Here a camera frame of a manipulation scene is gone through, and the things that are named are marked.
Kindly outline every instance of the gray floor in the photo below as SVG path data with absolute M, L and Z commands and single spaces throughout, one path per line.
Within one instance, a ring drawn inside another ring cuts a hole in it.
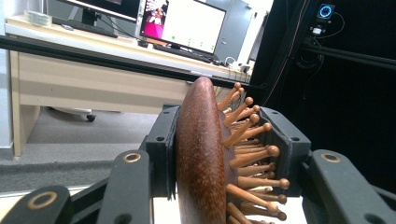
M 0 191 L 81 186 L 110 174 L 114 158 L 138 149 L 158 115 L 93 111 L 96 120 L 41 108 L 23 154 L 0 158 Z

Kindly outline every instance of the mouse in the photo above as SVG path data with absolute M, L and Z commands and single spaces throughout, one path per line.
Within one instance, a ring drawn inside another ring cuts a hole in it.
M 146 48 L 149 45 L 149 42 L 144 41 L 144 40 L 139 40 L 139 41 L 137 41 L 137 45 L 142 48 Z

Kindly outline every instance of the monitor screen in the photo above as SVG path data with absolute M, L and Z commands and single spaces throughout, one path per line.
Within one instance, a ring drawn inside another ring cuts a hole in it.
M 147 0 L 142 36 L 214 53 L 225 10 L 193 0 Z
M 71 5 L 88 8 L 111 17 L 136 21 L 140 0 L 59 0 Z

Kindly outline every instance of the wooden bristle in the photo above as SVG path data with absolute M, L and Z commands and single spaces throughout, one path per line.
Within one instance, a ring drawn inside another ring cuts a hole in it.
M 274 222 L 266 222 L 266 221 L 257 221 L 257 220 L 249 220 L 252 224 L 275 224 Z
M 224 111 L 223 111 L 223 113 L 225 114 L 225 115 L 227 115 L 228 113 L 231 113 L 231 111 L 233 111 L 230 107 L 228 107 L 227 109 L 225 109 Z
M 267 202 L 278 202 L 278 203 L 285 204 L 288 201 L 288 198 L 284 194 L 272 195 L 272 194 L 259 193 L 259 192 L 250 191 L 250 190 L 248 191 L 248 193 L 250 193 L 260 199 L 263 199 Z
M 238 188 L 235 185 L 228 184 L 226 190 L 227 190 L 227 193 L 232 194 L 236 198 L 239 198 L 241 200 L 245 200 L 245 201 L 248 201 L 248 202 L 251 202 L 251 203 L 254 203 L 259 206 L 267 208 L 271 214 L 277 214 L 279 212 L 279 208 L 277 207 L 276 204 L 268 203 L 254 195 L 247 193 L 246 191 Z
M 227 212 L 242 224 L 252 224 L 233 203 L 227 203 Z
M 231 98 L 233 97 L 233 94 L 237 91 L 239 91 L 239 88 L 241 88 L 241 83 L 236 82 L 233 85 L 233 89 L 228 92 L 228 94 L 224 97 L 224 99 L 218 103 L 218 110 L 222 111 L 224 108 L 227 106 L 228 103 L 230 103 Z
M 236 148 L 235 154 L 247 154 L 253 152 L 260 152 L 265 150 L 266 147 L 244 147 L 244 148 Z
M 236 121 L 236 118 L 242 113 L 242 111 L 248 107 L 249 105 L 253 104 L 253 99 L 251 97 L 247 97 L 233 113 L 231 113 L 225 120 L 224 120 L 224 126 L 230 127 L 231 124 Z
M 276 176 L 275 172 L 269 171 L 265 174 L 262 175 L 255 175 L 255 178 L 260 178 L 260 179 L 274 179 Z
M 259 207 L 254 206 L 254 203 L 241 203 L 241 212 L 245 216 L 267 216 L 267 217 L 276 217 L 281 221 L 285 221 L 288 217 L 284 212 L 279 211 L 279 213 L 274 214 L 269 210 L 265 210 Z
M 235 149 L 246 149 L 246 148 L 253 148 L 253 147 L 264 147 L 262 144 L 257 144 L 257 145 L 244 145 L 244 146 L 237 146 L 234 144 Z
M 275 169 L 276 169 L 275 164 L 271 162 L 268 165 L 257 165 L 257 166 L 239 168 L 238 174 L 243 176 L 249 176 L 249 175 L 256 175 L 264 171 L 274 171 Z
M 259 143 L 260 143 L 260 140 L 256 138 L 256 139 L 253 139 L 253 140 L 247 140 L 247 141 L 242 141 L 242 142 L 235 143 L 235 146 L 236 147 L 241 147 L 241 146 L 246 146 L 246 145 L 255 146 L 255 145 L 258 145 Z
M 246 121 L 245 120 L 241 120 L 241 121 L 237 121 L 231 124 L 231 126 L 229 127 L 231 130 L 232 129 L 237 129 L 239 128 L 241 125 L 243 125 Z
M 238 95 L 242 95 L 245 92 L 245 89 L 242 87 L 238 89 L 238 91 L 233 93 L 233 96 L 231 97 L 231 101 L 235 100 Z
M 271 187 L 280 187 L 282 189 L 288 189 L 290 186 L 289 180 L 282 178 L 280 180 L 273 179 L 261 179 L 254 177 L 238 177 L 238 186 L 242 189 L 253 189 L 261 186 L 271 186 Z
M 229 216 L 228 224 L 241 224 L 241 223 L 238 220 L 236 220 L 236 218 L 234 218 L 233 216 Z
M 234 143 L 237 142 L 238 138 L 242 136 L 242 134 L 247 130 L 251 125 L 254 125 L 259 121 L 259 116 L 254 114 L 251 115 L 249 119 L 246 120 L 246 123 L 242 125 L 238 130 L 232 133 L 224 142 L 223 145 L 227 148 L 231 148 Z
M 248 117 L 248 116 L 250 116 L 250 115 L 252 115 L 252 114 L 254 114 L 254 113 L 257 113 L 257 112 L 259 112 L 259 111 L 260 111 L 260 107 L 259 107 L 258 105 L 254 105 L 253 107 L 251 107 L 251 108 L 249 108 L 249 109 L 247 109 L 247 110 L 244 110 L 244 111 L 236 118 L 236 120 L 239 120 L 239 119 Z
M 259 133 L 269 132 L 272 129 L 272 125 L 270 123 L 264 123 L 262 126 L 255 128 L 253 130 L 246 131 L 240 138 L 239 141 L 244 139 L 256 136 Z
M 267 146 L 267 149 L 256 153 L 241 154 L 237 158 L 230 161 L 230 167 L 232 169 L 241 168 L 249 165 L 254 161 L 258 161 L 267 157 L 277 157 L 279 155 L 279 149 L 275 146 Z

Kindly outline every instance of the wooden desk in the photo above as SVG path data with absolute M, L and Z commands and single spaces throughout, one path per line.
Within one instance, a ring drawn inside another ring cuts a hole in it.
M 237 72 L 177 55 L 144 49 L 132 38 L 112 38 L 59 25 L 38 27 L 23 16 L 7 19 L 15 38 L 67 46 L 206 76 L 241 78 Z M 183 80 L 10 52 L 14 155 L 22 154 L 40 106 L 91 108 L 137 113 L 161 112 L 164 103 L 181 104 L 190 84 Z

